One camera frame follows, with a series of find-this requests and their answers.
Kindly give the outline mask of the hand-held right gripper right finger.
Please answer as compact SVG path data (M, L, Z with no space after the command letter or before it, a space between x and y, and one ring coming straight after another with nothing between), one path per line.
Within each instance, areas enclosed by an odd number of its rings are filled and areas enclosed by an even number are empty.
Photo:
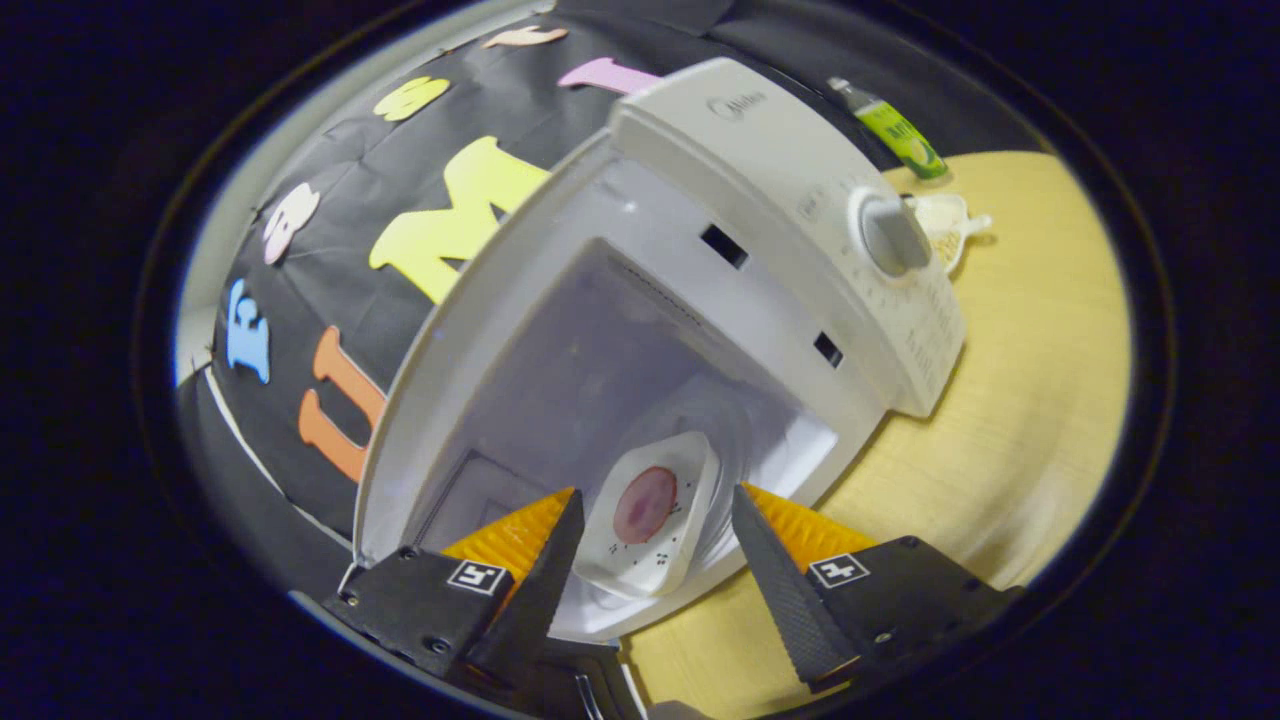
M876 542L751 484L732 527L797 679L877 691L980 637L1021 598L916 536Z

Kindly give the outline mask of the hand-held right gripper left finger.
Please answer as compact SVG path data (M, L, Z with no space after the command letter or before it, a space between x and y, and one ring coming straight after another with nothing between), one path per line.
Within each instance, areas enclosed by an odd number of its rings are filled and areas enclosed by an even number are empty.
M443 551L402 546L323 607L440 682L516 691L548 637L582 532L582 495L563 488Z

